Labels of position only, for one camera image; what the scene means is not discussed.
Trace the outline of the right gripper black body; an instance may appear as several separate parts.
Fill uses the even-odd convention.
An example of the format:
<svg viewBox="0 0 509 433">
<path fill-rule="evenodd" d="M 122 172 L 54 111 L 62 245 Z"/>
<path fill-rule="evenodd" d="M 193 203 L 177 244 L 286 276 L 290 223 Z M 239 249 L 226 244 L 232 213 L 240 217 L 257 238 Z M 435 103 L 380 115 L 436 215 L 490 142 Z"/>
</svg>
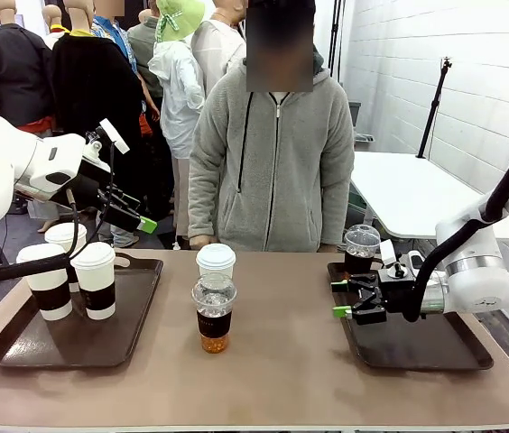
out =
<svg viewBox="0 0 509 433">
<path fill-rule="evenodd" d="M 378 271 L 379 290 L 382 293 L 385 309 L 389 313 L 402 312 L 409 305 L 415 277 L 409 269 L 401 269 L 399 278 L 396 269 L 380 269 Z"/>
</svg>

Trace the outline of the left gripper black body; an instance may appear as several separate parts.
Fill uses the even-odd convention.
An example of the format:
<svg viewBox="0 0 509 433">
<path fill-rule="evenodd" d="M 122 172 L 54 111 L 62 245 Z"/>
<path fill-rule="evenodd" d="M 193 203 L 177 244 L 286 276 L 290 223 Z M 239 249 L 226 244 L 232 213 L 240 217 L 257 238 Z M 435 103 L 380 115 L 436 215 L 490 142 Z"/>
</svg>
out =
<svg viewBox="0 0 509 433">
<path fill-rule="evenodd" d="M 77 176 L 62 188 L 62 205 L 70 208 L 66 193 L 66 190 L 70 189 L 77 210 L 92 207 L 102 211 L 107 203 L 110 184 L 111 169 L 107 163 L 83 159 Z"/>
</svg>

